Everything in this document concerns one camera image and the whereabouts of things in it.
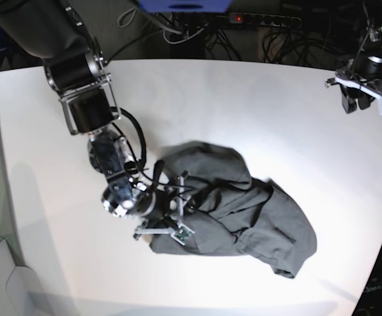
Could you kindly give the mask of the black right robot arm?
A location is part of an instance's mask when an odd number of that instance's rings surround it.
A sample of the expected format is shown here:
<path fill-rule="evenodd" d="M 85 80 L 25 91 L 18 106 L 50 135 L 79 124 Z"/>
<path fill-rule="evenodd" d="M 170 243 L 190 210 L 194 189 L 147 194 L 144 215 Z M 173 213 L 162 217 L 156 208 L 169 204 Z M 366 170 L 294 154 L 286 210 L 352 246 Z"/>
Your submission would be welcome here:
<path fill-rule="evenodd" d="M 169 219 L 176 189 L 163 190 L 158 180 L 143 183 L 147 158 L 136 157 L 115 126 L 124 113 L 114 99 L 106 61 L 70 3 L 0 1 L 0 27 L 25 52 L 42 60 L 69 132 L 88 135 L 91 166 L 107 181 L 103 207 L 115 217 Z"/>

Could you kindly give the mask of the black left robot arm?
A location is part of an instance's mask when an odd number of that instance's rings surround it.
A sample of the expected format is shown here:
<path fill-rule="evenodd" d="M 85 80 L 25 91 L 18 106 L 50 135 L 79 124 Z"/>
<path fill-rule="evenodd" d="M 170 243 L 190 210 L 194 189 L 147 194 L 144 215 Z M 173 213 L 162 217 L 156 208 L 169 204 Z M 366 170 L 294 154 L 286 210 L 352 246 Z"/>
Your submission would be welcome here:
<path fill-rule="evenodd" d="M 382 116 L 382 1 L 363 1 L 364 25 L 358 47 L 335 71 L 345 113 L 365 110 L 375 103 Z"/>

